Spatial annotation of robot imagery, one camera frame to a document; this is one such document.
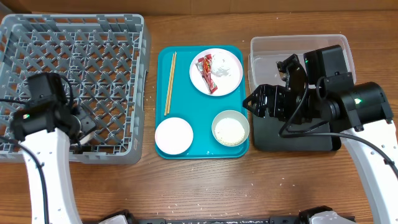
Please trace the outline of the grey bowl of rice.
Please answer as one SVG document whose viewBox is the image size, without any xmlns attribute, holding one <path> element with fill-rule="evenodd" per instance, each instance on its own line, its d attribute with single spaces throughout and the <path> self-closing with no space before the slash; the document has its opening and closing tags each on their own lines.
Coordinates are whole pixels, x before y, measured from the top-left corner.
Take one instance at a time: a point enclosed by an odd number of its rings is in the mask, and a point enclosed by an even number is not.
<svg viewBox="0 0 398 224">
<path fill-rule="evenodd" d="M 235 110 L 225 110 L 214 118 L 211 125 L 213 137 L 223 146 L 241 145 L 249 136 L 247 117 Z"/>
</svg>

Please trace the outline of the large white plate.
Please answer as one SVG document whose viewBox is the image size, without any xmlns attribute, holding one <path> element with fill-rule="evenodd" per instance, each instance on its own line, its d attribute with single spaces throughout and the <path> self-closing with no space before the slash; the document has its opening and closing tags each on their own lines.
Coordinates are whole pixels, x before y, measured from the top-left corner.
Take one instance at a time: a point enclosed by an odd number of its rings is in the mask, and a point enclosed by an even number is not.
<svg viewBox="0 0 398 224">
<path fill-rule="evenodd" d="M 231 70 L 229 71 L 229 75 L 224 77 L 217 77 L 211 73 L 211 77 L 218 89 L 213 94 L 210 94 L 201 73 L 197 69 L 196 63 L 199 58 L 204 57 L 207 54 L 211 54 L 213 58 L 213 55 L 217 53 L 229 55 L 231 59 Z M 198 91 L 210 96 L 224 96 L 233 92 L 240 85 L 243 79 L 243 66 L 237 56 L 228 50 L 220 48 L 206 49 L 197 54 L 192 60 L 189 69 L 189 76 L 193 86 Z"/>
</svg>

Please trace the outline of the white tissue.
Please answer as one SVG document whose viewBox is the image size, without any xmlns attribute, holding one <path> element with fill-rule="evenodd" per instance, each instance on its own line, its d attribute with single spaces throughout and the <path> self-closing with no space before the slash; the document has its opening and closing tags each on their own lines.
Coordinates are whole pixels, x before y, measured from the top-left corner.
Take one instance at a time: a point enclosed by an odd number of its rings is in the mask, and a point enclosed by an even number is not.
<svg viewBox="0 0 398 224">
<path fill-rule="evenodd" d="M 229 55 L 217 53 L 213 55 L 211 63 L 211 72 L 217 77 L 224 77 L 229 75 L 231 70 L 231 59 Z"/>
</svg>

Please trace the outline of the red snack wrapper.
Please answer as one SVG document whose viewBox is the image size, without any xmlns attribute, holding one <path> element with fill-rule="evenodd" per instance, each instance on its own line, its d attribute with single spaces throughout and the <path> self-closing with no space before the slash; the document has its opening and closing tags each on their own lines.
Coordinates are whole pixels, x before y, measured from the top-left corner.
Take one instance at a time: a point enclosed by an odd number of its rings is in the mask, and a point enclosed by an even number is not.
<svg viewBox="0 0 398 224">
<path fill-rule="evenodd" d="M 211 63 L 212 56 L 211 54 L 207 54 L 197 60 L 196 66 L 198 71 L 201 73 L 201 76 L 204 79 L 206 87 L 208 88 L 210 94 L 213 94 L 218 89 L 218 87 L 211 77 Z"/>
</svg>

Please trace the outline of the wooden chopstick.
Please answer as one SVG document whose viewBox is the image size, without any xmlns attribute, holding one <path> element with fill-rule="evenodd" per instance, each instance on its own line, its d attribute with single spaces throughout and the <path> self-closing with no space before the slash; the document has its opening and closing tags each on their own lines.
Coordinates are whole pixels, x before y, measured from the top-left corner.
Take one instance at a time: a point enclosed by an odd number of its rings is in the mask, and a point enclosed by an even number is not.
<svg viewBox="0 0 398 224">
<path fill-rule="evenodd" d="M 173 83 L 174 83 L 174 75 L 173 75 L 173 79 L 172 79 L 172 89 L 173 89 Z M 171 89 L 170 105 L 171 105 L 171 99 L 172 99 L 172 89 Z"/>
<path fill-rule="evenodd" d="M 167 89 L 167 97 L 166 97 L 164 116 L 167 116 L 169 113 L 171 89 L 172 89 L 172 79 L 173 79 L 174 70 L 175 70 L 176 56 L 177 56 L 177 53 L 174 52 L 173 57 L 172 57 L 171 68 L 170 68 L 170 74 L 169 74 L 169 83 L 168 83 L 168 89 Z"/>
</svg>

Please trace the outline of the white paper cup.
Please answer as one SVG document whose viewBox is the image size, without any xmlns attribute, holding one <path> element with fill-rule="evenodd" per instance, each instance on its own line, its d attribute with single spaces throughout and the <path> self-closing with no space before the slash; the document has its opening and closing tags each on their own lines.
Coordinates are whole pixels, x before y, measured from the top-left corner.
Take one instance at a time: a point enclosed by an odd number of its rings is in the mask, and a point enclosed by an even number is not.
<svg viewBox="0 0 398 224">
<path fill-rule="evenodd" d="M 91 139 L 93 139 L 94 135 L 95 135 L 95 132 L 92 131 L 92 132 L 88 133 L 87 135 L 85 135 L 84 137 L 82 137 L 78 142 L 81 145 L 84 145 L 84 144 L 88 143 Z"/>
</svg>

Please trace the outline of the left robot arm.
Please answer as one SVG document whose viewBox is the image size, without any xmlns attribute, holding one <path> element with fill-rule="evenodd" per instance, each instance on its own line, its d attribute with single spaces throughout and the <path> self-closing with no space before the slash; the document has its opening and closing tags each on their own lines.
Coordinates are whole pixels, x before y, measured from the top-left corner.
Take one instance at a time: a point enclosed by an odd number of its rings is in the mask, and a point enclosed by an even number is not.
<svg viewBox="0 0 398 224">
<path fill-rule="evenodd" d="M 57 73 L 29 77 L 30 100 L 12 116 L 11 132 L 27 169 L 32 223 L 81 223 L 70 176 L 70 147 L 90 141 L 96 124 L 73 104 L 64 80 Z"/>
</svg>

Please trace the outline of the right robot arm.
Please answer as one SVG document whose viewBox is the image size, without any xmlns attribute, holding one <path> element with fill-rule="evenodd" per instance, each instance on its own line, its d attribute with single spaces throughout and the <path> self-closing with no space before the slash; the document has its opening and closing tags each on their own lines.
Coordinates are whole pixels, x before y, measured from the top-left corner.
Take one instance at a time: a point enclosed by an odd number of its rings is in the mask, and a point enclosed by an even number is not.
<svg viewBox="0 0 398 224">
<path fill-rule="evenodd" d="M 339 139 L 357 168 L 374 222 L 396 223 L 397 136 L 383 89 L 374 82 L 355 85 L 339 45 L 291 55 L 277 69 L 285 85 L 259 85 L 243 106 L 282 121 L 281 138 Z"/>
</svg>

